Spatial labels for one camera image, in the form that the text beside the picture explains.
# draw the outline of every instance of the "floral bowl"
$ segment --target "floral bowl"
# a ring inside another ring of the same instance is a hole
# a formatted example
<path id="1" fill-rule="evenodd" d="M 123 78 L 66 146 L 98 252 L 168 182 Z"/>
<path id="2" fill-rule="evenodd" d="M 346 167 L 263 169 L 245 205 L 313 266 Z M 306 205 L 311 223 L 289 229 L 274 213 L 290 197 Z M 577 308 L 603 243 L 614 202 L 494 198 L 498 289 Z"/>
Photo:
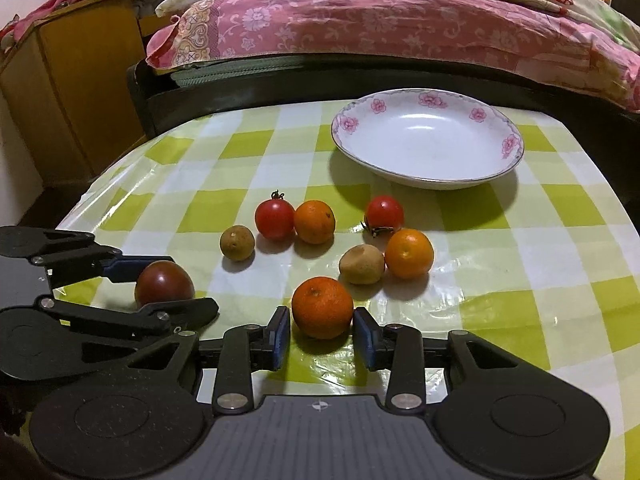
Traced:
<path id="1" fill-rule="evenodd" d="M 444 90 L 408 88 L 364 96 L 334 117 L 332 137 L 349 158 L 394 182 L 461 189 L 517 166 L 524 142 L 495 108 Z"/>

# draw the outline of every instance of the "white bowl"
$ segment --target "white bowl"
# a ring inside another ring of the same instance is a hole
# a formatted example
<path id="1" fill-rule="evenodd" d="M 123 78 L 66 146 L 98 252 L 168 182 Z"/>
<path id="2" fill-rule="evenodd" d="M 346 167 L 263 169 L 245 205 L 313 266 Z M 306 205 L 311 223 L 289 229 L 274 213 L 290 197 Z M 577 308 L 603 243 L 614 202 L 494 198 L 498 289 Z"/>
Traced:
<path id="1" fill-rule="evenodd" d="M 408 88 L 367 95 L 334 117 L 338 148 L 406 186 L 461 189 L 498 178 L 520 162 L 524 142 L 495 108 L 444 90 Z"/>

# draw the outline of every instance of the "plastic table cover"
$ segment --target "plastic table cover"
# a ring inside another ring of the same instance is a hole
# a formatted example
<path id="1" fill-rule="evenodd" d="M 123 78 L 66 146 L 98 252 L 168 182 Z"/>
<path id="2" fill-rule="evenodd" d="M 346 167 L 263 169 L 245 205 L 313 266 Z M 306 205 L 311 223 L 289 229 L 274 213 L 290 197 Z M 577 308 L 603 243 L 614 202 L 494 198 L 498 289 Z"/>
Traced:
<path id="1" fill-rule="evenodd" d="M 425 336 L 464 328 L 594 395 L 611 420 L 596 472 L 640 478 L 640 238 L 621 203 L 572 134 L 544 114 L 502 108 L 520 129 L 523 162 L 490 184 L 428 191 L 393 184 L 337 151 L 330 123 L 345 102 L 315 102 L 214 114 L 189 121 L 130 152 L 98 178 L 60 228 L 94 232 L 125 254 L 170 254 L 211 296 L 220 317 L 202 334 L 265 324 L 313 276 L 338 276 L 350 247 L 370 241 L 360 221 L 369 200 L 392 194 L 405 224 L 431 239 L 428 279 L 352 286 L 381 324 Z M 274 190 L 294 207 L 327 202 L 337 230 L 311 247 L 257 237 L 255 257 L 222 257 L 222 231 L 257 235 L 256 206 Z M 58 293 L 78 303 L 134 309 L 133 284 L 101 278 Z M 210 402 L 215 372 L 198 399 Z M 445 394 L 441 370 L 426 370 L 430 400 Z M 295 327 L 278 372 L 254 374 L 263 393 L 383 392 L 388 372 L 369 373 L 350 337 L 315 342 Z"/>

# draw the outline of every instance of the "tablecloth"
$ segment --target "tablecloth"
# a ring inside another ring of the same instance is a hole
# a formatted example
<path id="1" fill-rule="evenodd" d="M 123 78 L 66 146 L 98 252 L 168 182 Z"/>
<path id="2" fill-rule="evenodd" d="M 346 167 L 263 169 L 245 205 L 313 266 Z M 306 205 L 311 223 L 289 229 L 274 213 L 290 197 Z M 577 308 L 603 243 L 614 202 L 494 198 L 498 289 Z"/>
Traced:
<path id="1" fill-rule="evenodd" d="M 431 239 L 428 279 L 353 287 L 356 305 L 381 324 L 425 336 L 464 328 L 581 387 L 605 407 L 611 440 L 602 480 L 640 478 L 640 238 L 621 203 L 571 133 L 546 115 L 501 109 L 520 129 L 526 154 L 490 184 L 428 191 L 375 176 L 336 150 L 330 123 L 344 102 L 238 110 L 189 121 L 130 152 L 98 178 L 60 228 L 94 232 L 125 254 L 170 254 L 211 296 L 220 317 L 202 334 L 265 324 L 313 276 L 338 276 L 338 260 L 368 241 L 369 200 L 392 194 L 406 225 Z M 615 142 L 614 132 L 603 132 Z M 274 190 L 294 206 L 327 202 L 333 243 L 274 245 L 257 237 L 250 264 L 223 259 L 222 231 L 257 234 L 256 206 Z M 131 310 L 133 284 L 100 278 L 59 291 L 83 304 Z M 440 370 L 427 370 L 431 400 Z M 212 375 L 205 383 L 210 385 Z M 286 366 L 254 374 L 258 393 L 380 392 L 383 372 L 354 359 L 350 338 L 313 343 L 295 331 Z M 206 400 L 202 393 L 200 400 Z"/>

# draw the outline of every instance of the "wooden desk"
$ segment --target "wooden desk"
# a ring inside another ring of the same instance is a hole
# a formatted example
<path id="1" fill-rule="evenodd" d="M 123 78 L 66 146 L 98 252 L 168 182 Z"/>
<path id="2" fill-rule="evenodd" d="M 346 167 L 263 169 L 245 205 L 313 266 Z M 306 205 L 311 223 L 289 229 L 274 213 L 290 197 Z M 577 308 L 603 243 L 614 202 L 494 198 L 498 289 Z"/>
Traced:
<path id="1" fill-rule="evenodd" d="M 33 23 L 0 66 L 0 89 L 45 186 L 88 182 L 145 140 L 126 70 L 143 38 L 136 0 L 83 0 Z"/>

